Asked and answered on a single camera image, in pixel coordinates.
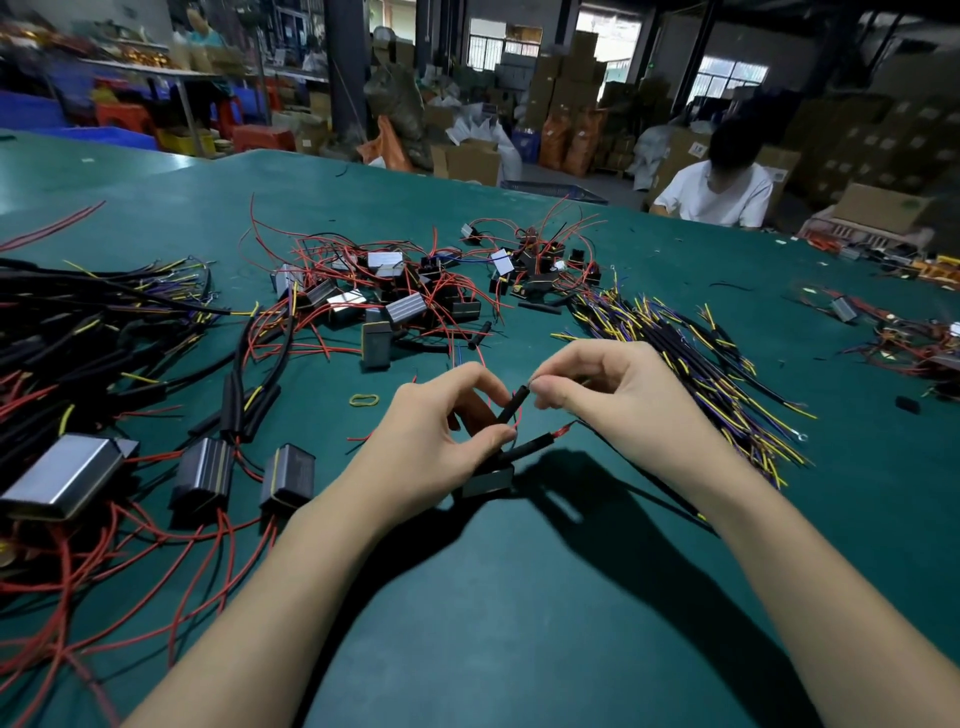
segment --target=factory floor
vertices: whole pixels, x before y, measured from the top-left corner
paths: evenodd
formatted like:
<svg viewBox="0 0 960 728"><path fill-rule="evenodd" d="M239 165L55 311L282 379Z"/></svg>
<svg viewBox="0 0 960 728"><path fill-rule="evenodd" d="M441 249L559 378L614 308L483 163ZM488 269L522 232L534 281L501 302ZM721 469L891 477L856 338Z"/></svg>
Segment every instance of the factory floor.
<svg viewBox="0 0 960 728"><path fill-rule="evenodd" d="M578 184L604 198L611 206L635 210L643 210L643 197L646 194L645 191L634 192L634 181L626 176L619 179L615 175L601 172L586 177L574 177L537 164L523 165L523 181ZM795 234L813 212L799 197L784 192L777 209L768 216L768 223L772 223L781 232Z"/></svg>

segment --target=white label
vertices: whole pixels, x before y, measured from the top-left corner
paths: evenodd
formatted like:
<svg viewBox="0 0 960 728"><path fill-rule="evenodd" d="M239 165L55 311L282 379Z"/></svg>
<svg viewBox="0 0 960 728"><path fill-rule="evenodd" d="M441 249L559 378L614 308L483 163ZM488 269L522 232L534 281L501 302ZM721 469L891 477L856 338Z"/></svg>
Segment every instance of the white label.
<svg viewBox="0 0 960 728"><path fill-rule="evenodd" d="M767 174L770 175L770 179L774 181L774 184L779 184L786 181L786 170L779 169L778 167L764 167L767 170Z"/></svg>
<svg viewBox="0 0 960 728"><path fill-rule="evenodd" d="M506 251L495 250L490 254L490 260L493 265L496 266L496 272L501 276L506 276L508 273L514 270L514 262L510 260L510 256L507 255Z"/></svg>
<svg viewBox="0 0 960 728"><path fill-rule="evenodd" d="M367 253L367 266L380 268L385 265L398 265L403 262L403 253L400 251L375 251Z"/></svg>

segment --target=white t-shirt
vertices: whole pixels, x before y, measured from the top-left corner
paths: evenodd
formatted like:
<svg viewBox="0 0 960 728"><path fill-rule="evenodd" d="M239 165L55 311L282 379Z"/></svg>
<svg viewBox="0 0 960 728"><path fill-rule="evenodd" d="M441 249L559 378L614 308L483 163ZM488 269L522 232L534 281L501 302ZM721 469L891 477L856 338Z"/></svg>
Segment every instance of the white t-shirt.
<svg viewBox="0 0 960 728"><path fill-rule="evenodd" d="M680 170L667 185L654 205L662 205L667 211L680 209L684 220L698 223L741 228L759 228L767 213L767 203L774 184L770 175L754 162L730 189L719 195L707 186L710 162L701 161Z"/></svg>

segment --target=yellow box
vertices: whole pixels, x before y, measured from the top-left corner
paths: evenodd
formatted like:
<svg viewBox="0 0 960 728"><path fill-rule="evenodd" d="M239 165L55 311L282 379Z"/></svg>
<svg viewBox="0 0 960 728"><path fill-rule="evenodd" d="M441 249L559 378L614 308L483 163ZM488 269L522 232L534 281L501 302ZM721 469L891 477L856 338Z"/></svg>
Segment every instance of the yellow box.
<svg viewBox="0 0 960 728"><path fill-rule="evenodd" d="M206 129L198 129L200 135L200 145L204 148L204 154L213 157L217 152L217 147L213 143L213 134ZM186 129L157 129L156 140L168 152L178 155L187 155L196 157L193 149L193 139L190 138L190 132Z"/></svg>

